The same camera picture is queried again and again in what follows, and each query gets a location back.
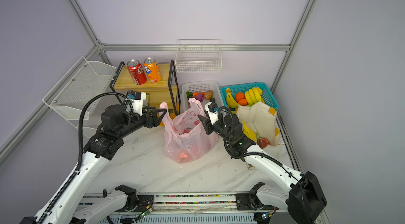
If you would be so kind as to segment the pink plastic grocery bag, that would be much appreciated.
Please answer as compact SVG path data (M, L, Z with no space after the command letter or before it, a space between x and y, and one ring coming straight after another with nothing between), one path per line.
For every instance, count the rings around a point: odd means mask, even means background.
M205 116L205 111L200 101L190 99L190 108L172 119L164 114L162 124L164 131L164 150L166 157L178 164L195 161L210 152L218 135L205 132L199 115Z

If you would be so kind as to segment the yellow potato chips bag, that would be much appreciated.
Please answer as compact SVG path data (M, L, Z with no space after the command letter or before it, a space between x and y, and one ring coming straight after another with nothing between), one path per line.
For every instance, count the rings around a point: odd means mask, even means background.
M244 135L257 144L257 133L245 121L242 121L242 126Z

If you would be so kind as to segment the white canvas tote bag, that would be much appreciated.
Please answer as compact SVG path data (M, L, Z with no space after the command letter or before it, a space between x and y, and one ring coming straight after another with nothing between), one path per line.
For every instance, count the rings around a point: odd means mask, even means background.
M245 121L256 133L257 138L267 138L270 145L262 149L266 154L278 159L284 144L281 142L281 131L276 126L277 111L260 102L251 107L239 107L236 113L239 121Z

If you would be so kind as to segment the red cola can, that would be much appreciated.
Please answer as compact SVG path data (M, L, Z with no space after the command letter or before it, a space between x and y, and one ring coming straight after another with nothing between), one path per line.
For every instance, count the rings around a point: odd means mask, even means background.
M146 75L144 74L142 64L138 60L130 60L127 63L129 74L136 85L144 85L147 82Z
M257 144L259 145L259 147L261 149L264 149L264 148L266 148L267 146L270 145L270 142L269 142L269 140L267 138L260 138L260 139L257 140Z

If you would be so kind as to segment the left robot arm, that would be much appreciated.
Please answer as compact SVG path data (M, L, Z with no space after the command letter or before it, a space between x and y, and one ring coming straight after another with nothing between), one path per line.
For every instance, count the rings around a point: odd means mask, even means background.
M124 103L105 109L96 134L85 144L83 121L87 109L98 99L112 94L122 97ZM23 224L96 224L117 210L132 212L138 207L137 190L120 185L98 203L77 210L97 175L123 146L123 139L143 127L154 128L161 124L167 109L145 107L141 97L142 94L137 94L132 101L124 94L106 92L93 97L84 105L79 117L76 167L51 200L35 216L23 218Z

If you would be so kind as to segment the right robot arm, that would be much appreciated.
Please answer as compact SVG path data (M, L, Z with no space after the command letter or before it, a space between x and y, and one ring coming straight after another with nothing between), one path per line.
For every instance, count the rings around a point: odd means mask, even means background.
M252 210L286 210L298 224L315 223L327 206L327 199L313 173L301 173L268 155L243 133L242 124L227 107L209 103L198 118L208 135L215 133L222 137L231 158L257 168L281 189L277 192L259 182L246 194L246 200L238 198L237 201Z

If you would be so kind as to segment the orange mango gummy bag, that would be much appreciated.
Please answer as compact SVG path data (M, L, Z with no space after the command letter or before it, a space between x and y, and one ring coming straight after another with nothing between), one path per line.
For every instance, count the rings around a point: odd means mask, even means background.
M170 113L169 116L170 116L170 118L171 118L172 120L174 120L175 117L176 117L176 115L175 115L174 113Z

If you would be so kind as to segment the purple onion back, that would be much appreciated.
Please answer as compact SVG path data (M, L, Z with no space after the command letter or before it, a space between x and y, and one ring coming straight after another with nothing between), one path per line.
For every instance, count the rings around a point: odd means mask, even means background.
M199 102L203 102L205 100L205 96L200 94L200 95L196 96L195 99L198 100Z

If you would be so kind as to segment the brown potato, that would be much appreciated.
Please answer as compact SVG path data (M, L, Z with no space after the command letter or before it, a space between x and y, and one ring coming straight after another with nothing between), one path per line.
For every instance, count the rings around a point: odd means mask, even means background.
M204 98L206 100L210 100L213 97L214 93L212 90L208 90L207 92L204 93Z

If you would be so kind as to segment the orange carrot back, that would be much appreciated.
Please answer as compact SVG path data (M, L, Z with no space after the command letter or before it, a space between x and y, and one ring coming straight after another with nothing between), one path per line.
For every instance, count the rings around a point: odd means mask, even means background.
M196 96L198 96L200 94L204 95L205 93L204 92L195 92L195 93L193 93L193 97L196 97Z

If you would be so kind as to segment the light purple eggplant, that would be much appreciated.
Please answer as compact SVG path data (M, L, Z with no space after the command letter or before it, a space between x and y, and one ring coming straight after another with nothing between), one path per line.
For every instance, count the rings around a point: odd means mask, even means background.
M194 93L192 93L192 92L190 92L190 91L187 91L186 94L187 94L187 99L192 99L192 98L194 98Z

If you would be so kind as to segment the yellow banana left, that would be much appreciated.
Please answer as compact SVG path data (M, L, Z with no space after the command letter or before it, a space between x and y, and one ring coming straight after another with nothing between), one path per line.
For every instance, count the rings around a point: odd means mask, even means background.
M232 113L236 113L239 103L233 98L230 88L226 89L226 102Z

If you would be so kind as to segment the white plastic vegetable basket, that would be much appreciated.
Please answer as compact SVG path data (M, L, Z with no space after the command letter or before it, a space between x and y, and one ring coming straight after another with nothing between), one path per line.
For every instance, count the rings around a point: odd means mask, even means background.
M189 102L187 98L187 91L191 93L205 93L207 91L213 91L213 98L215 99L219 107L224 106L224 102L221 97L220 89L216 81L200 81L185 83L181 87L181 106L180 111L184 112L189 109Z

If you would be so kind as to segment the orange soda can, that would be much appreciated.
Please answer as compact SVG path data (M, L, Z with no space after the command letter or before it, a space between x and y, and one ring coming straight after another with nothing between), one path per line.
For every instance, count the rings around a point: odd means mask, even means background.
M154 58L146 58L143 66L150 82L157 83L162 80L158 62Z

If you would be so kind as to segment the orange fruit front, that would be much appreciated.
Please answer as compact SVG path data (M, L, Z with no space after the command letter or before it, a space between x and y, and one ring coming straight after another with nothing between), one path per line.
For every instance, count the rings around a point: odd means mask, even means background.
M240 99L240 100L238 100L238 104L241 106L247 106L248 101L246 99Z

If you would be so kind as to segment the orange fruit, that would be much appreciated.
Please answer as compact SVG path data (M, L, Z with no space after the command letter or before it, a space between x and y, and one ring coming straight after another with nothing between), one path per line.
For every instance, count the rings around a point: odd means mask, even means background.
M245 94L242 92L236 93L235 94L235 101L239 102L240 100L245 98Z
M241 106L247 106L248 101L246 99L240 99L240 100L238 100L238 104Z

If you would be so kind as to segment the orange fruit back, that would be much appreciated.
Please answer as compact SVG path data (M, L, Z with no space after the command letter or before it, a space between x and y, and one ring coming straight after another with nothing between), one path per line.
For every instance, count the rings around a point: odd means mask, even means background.
M235 101L239 102L240 100L245 98L245 94L242 92L236 93L235 94Z

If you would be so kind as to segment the yellow banana bunch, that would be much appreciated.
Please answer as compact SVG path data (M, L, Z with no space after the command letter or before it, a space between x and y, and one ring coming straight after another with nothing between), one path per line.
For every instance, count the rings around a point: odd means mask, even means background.
M253 87L244 93L245 99L248 106L252 106L258 102L264 103L264 98L262 97L263 90L258 87Z

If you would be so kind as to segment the teal plastic fruit basket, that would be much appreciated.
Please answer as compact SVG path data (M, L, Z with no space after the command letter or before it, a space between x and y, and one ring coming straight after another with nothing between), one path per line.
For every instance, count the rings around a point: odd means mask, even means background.
M275 110L277 110L279 108L279 105L278 105L278 103L276 101L276 98L274 97L273 93L267 87L267 85L265 83L262 83L262 82L246 83L246 84L222 87L220 89L220 93L221 93L222 100L224 101L224 106L228 107L227 102L226 102L226 92L225 92L227 88L230 88L232 96L235 99L235 94L236 93L239 93L239 92L245 93L246 91L248 91L249 89L251 89L253 87L258 87L258 88L263 90L262 97L264 98L264 104L268 105L269 107L274 108Z

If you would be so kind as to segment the black frame wooden shelf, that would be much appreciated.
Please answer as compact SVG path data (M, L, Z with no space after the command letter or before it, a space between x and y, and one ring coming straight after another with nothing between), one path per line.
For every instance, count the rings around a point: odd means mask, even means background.
M120 91L122 93L130 90L145 92L149 95L148 105L150 107L158 108L162 102L166 102L169 110L175 115L179 115L181 98L174 60L171 60L169 63L160 63L159 69L162 75L161 81L158 83L148 81L139 86L134 83L125 63L121 62L109 87L112 91Z

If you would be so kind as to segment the white mesh wall rack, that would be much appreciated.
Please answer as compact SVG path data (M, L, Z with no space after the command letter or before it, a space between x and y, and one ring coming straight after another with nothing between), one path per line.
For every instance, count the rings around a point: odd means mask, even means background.
M79 119L85 104L93 97L110 92L116 67L100 61L88 61L81 57L63 78L42 99L74 128L78 129ZM116 96L109 95L92 103L83 120L83 135L87 138L96 134L101 124L101 113L109 105L118 104Z

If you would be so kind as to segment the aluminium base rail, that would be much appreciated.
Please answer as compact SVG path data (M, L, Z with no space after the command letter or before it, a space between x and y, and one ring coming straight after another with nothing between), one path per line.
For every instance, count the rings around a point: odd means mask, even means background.
M293 224L286 210L254 210L242 192L139 193L138 206L99 220L101 224Z

